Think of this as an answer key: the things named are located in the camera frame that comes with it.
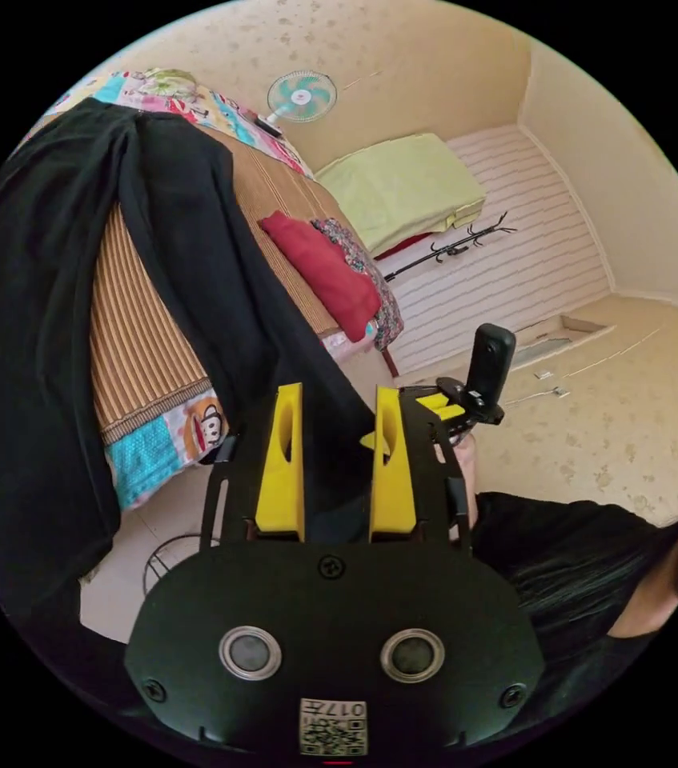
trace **coat rack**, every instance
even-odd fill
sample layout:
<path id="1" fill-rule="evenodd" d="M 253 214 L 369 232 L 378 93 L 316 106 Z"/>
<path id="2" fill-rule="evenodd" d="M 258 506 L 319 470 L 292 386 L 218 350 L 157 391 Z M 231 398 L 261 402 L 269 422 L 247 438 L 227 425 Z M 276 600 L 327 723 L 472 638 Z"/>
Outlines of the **coat rack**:
<path id="1" fill-rule="evenodd" d="M 431 258 L 434 258 L 438 264 L 442 264 L 444 255 L 458 256 L 459 254 L 462 254 L 465 250 L 469 250 L 470 245 L 472 246 L 484 245 L 484 243 L 480 242 L 480 238 L 485 237 L 485 235 L 490 234 L 491 232 L 516 232 L 517 229 L 515 229 L 514 227 L 501 226 L 501 222 L 503 222 L 506 216 L 507 216 L 507 211 L 504 211 L 499 217 L 499 221 L 496 222 L 496 224 L 494 224 L 493 226 L 487 226 L 484 230 L 480 230 L 479 232 L 473 231 L 472 224 L 470 224 L 467 227 L 467 237 L 451 243 L 450 246 L 435 248 L 435 244 L 432 243 L 432 245 L 429 246 L 431 250 L 430 254 L 427 254 L 422 258 L 417 258 L 416 261 L 408 264 L 407 266 L 401 267 L 395 272 L 391 272 L 390 274 L 384 275 L 384 279 L 387 282 L 392 282 L 392 280 L 394 280 L 399 274 L 402 274 L 403 272 L 412 269 L 414 266 L 423 264 L 424 262 L 429 261 L 429 259 Z"/>

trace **light green blanket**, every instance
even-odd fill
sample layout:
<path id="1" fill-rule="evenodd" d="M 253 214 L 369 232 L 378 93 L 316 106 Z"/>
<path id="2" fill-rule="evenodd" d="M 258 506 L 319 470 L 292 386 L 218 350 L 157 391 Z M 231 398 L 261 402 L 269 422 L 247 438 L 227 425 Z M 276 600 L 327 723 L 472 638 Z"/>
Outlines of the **light green blanket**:
<path id="1" fill-rule="evenodd" d="M 374 144 L 315 177 L 374 258 L 414 235 L 473 222 L 485 199 L 483 187 L 434 134 Z"/>

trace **yellow plastic clip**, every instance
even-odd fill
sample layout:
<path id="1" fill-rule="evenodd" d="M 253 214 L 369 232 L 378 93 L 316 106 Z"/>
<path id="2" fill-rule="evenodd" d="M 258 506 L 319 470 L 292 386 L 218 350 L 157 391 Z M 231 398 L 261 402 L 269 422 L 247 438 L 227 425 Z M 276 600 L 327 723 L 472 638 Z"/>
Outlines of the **yellow plastic clip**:
<path id="1" fill-rule="evenodd" d="M 398 390 L 376 391 L 370 538 L 374 534 L 410 534 L 416 525 L 411 467 L 403 432 Z"/>
<path id="2" fill-rule="evenodd" d="M 463 416 L 465 413 L 464 408 L 461 406 L 449 406 L 448 398 L 444 394 L 429 394 L 424 398 L 418 398 L 416 401 L 437 414 L 441 422 L 455 416 Z"/>
<path id="3" fill-rule="evenodd" d="M 275 419 L 256 508 L 263 534 L 297 534 L 304 540 L 304 464 L 301 384 L 278 390 Z"/>

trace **qr code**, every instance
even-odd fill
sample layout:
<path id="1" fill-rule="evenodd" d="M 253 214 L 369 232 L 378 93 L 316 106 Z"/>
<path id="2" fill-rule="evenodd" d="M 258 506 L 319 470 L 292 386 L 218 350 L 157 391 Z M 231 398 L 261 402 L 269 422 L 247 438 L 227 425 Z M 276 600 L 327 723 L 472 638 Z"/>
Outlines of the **qr code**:
<path id="1" fill-rule="evenodd" d="M 301 700 L 301 754 L 349 757 L 368 752 L 365 702 Z"/>

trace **red towel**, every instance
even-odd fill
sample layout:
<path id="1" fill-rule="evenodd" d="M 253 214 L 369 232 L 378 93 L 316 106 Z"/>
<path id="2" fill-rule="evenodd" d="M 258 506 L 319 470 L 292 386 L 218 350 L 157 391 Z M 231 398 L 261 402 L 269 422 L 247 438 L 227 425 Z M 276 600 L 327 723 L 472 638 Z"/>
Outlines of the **red towel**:
<path id="1" fill-rule="evenodd" d="M 276 210 L 259 226 L 283 256 L 299 271 L 317 298 L 333 315 L 351 342 L 365 338 L 367 324 L 381 308 L 371 278 L 355 272 L 341 246 L 332 243 L 309 222 L 300 222 Z"/>

